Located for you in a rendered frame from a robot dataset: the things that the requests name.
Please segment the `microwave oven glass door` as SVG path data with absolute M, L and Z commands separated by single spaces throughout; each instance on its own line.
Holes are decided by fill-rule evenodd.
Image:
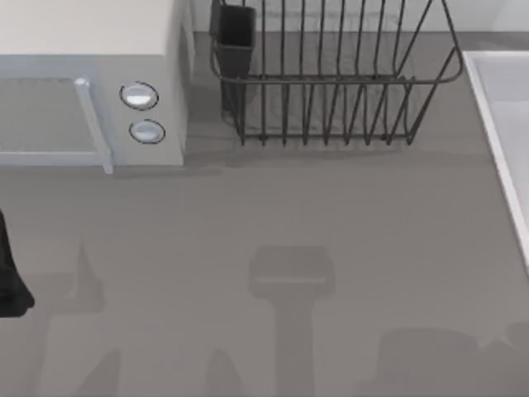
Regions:
M 0 78 L 0 166 L 100 166 L 112 149 L 92 95 L 78 78 Z

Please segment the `small silver microwave knob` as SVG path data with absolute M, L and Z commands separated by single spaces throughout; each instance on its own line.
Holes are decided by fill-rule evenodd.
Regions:
M 135 141 L 143 145 L 157 145 L 165 139 L 166 135 L 164 127 L 151 119 L 132 123 L 128 131 Z

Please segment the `pale microwave oven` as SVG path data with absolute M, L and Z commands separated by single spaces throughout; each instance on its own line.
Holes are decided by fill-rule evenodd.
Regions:
M 89 79 L 118 166 L 181 166 L 194 67 L 190 0 L 0 0 L 0 78 Z M 129 108 L 122 85 L 144 82 L 159 94 L 146 111 Z M 157 145 L 128 128 L 155 120 Z

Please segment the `black cutlery holder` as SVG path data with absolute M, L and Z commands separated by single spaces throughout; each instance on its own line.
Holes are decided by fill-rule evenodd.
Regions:
M 210 36 L 221 83 L 222 111 L 238 119 L 245 107 L 245 83 L 255 48 L 256 10 L 211 0 Z

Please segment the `large silver microwave knob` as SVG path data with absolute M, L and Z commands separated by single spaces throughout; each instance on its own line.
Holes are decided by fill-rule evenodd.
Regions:
M 122 85 L 119 96 L 125 105 L 138 111 L 154 108 L 160 98 L 156 89 L 144 82 Z

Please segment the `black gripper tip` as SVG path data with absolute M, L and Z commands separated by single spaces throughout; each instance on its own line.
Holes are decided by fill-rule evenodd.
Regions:
M 5 217 L 0 210 L 0 318 L 23 317 L 34 306 L 34 296 L 13 259 Z

